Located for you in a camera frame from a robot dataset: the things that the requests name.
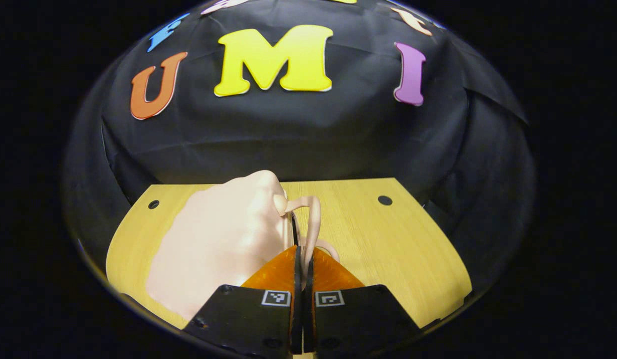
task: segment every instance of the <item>black fabric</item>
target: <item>black fabric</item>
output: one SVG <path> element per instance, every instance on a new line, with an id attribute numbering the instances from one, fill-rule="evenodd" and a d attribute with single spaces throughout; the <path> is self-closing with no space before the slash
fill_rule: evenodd
<path id="1" fill-rule="evenodd" d="M 213 183 L 272 170 L 281 181 L 395 177 L 447 234 L 475 292 L 500 275 L 518 247 L 534 201 L 527 119 L 502 77 L 448 30 L 410 28 L 396 5 L 360 0 L 251 0 L 200 17 L 191 9 L 147 53 L 147 34 L 99 80 L 78 114 L 67 148 L 64 209 L 87 253 L 104 270 L 108 243 L 152 183 Z M 223 45 L 246 28 L 275 44 L 292 27 L 329 27 L 326 93 L 257 87 L 218 98 Z M 402 61 L 396 41 L 420 50 L 424 104 L 397 102 Z M 160 90 L 160 63 L 178 52 L 169 106 L 138 121 L 131 79 L 149 66 L 147 98 Z"/>

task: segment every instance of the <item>yellow letter m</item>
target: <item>yellow letter m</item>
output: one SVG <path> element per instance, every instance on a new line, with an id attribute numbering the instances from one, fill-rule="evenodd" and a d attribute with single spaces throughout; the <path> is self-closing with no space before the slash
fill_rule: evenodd
<path id="1" fill-rule="evenodd" d="M 242 64 L 246 64 L 260 89 L 267 90 L 286 61 L 288 71 L 279 80 L 283 89 L 328 91 L 333 82 L 326 77 L 324 50 L 330 36 L 333 36 L 333 30 L 318 25 L 293 27 L 275 46 L 270 46 L 256 29 L 222 36 L 217 42 L 224 45 L 224 64 L 215 95 L 240 95 L 248 91 L 251 83 L 242 78 Z"/>

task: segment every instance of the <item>mannequin ear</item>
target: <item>mannequin ear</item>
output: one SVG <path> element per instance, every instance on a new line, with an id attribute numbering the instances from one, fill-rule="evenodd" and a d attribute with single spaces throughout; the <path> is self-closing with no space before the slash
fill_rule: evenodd
<path id="1" fill-rule="evenodd" d="M 277 209 L 277 213 L 279 216 L 283 216 L 286 214 L 286 207 L 288 206 L 288 200 L 279 194 L 272 196 L 272 200 L 275 203 L 275 209 Z"/>

